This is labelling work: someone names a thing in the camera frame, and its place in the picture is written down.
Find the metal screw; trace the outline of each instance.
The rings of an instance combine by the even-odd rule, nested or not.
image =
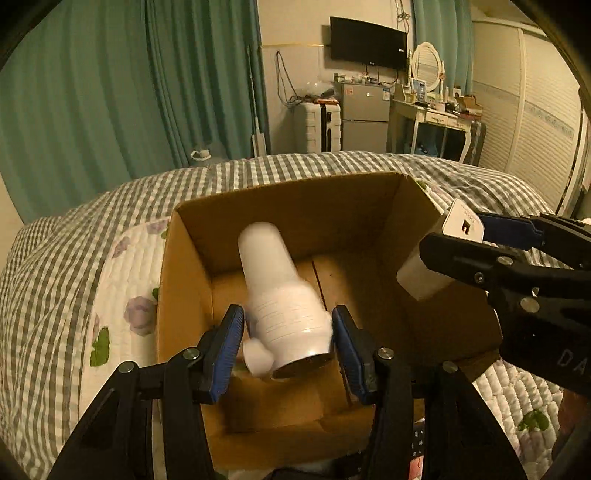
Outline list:
[[[443,362],[441,367],[449,374],[457,372],[457,365],[454,362]]]
[[[201,352],[196,348],[187,348],[183,352],[183,358],[186,360],[196,360],[201,355]]]
[[[499,257],[496,261],[501,265],[513,265],[513,259],[511,257]]]
[[[117,367],[117,370],[122,374],[128,374],[135,368],[135,364],[133,362],[123,362]]]
[[[527,313],[536,313],[540,309],[540,304],[532,297],[523,297],[519,304]]]
[[[378,350],[378,357],[383,358],[384,360],[390,360],[394,358],[394,350],[382,347]]]

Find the white quilt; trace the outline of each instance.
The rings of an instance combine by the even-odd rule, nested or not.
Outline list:
[[[168,218],[134,226],[109,251],[86,335],[80,416],[121,362],[156,363],[157,288],[167,226]]]
[[[436,192],[428,192],[431,197],[437,196]],[[445,202],[434,200],[443,211]],[[141,367],[156,362],[155,288],[160,282],[167,224],[168,218],[138,225],[113,243],[93,304],[94,326],[86,336],[80,415],[121,362],[133,360]],[[104,329],[108,331],[108,340],[101,334]],[[102,345],[105,342],[108,353]],[[97,349],[99,352],[91,365],[92,352]],[[499,421],[528,478],[541,478],[551,464],[562,390],[502,360],[489,367],[474,386]],[[535,408],[548,417],[550,426],[543,432],[519,431],[524,414]],[[162,465],[155,467],[158,472]]]

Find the table leg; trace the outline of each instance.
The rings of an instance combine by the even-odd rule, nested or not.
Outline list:
[[[443,158],[446,144],[447,144],[447,127],[443,127],[443,141],[441,142],[441,151],[439,152],[439,158]]]
[[[418,133],[418,116],[416,116],[414,118],[413,144],[410,147],[411,155],[414,155],[414,151],[417,148],[417,133]]]
[[[464,130],[466,133],[466,141],[464,143],[464,149],[462,150],[462,155],[460,155],[460,163],[464,163],[466,160],[466,154],[468,153],[468,149],[470,148],[470,143],[472,142],[472,134],[470,133],[470,127],[467,130]]]

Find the green leaf print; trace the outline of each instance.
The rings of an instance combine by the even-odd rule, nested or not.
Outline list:
[[[523,415],[523,420],[517,425],[519,431],[528,429],[529,432],[540,429],[542,431],[547,430],[550,427],[550,421],[548,417],[542,412],[535,408],[531,412]]]
[[[90,353],[90,366],[100,367],[109,360],[109,329],[103,327],[100,329],[99,336],[92,342],[92,351]]]

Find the white mirror frame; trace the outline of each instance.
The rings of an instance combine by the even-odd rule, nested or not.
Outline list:
[[[437,49],[428,41],[425,41],[423,43],[421,43],[420,45],[417,46],[417,48],[415,49],[414,53],[413,53],[413,57],[411,59],[411,74],[412,77],[414,79],[417,80],[422,80],[424,81],[424,79],[419,78],[419,76],[417,75],[418,72],[418,58],[419,55],[421,54],[421,51],[425,52],[425,51],[429,51],[431,52],[433,55],[435,55],[435,59],[437,60],[437,77],[435,82],[433,82],[431,85],[425,85],[425,90],[428,92],[432,92],[433,90],[435,90],[438,85],[439,85],[439,77],[441,76],[442,72],[443,72],[443,66],[441,65],[441,58],[439,57],[439,52],[437,51]]]

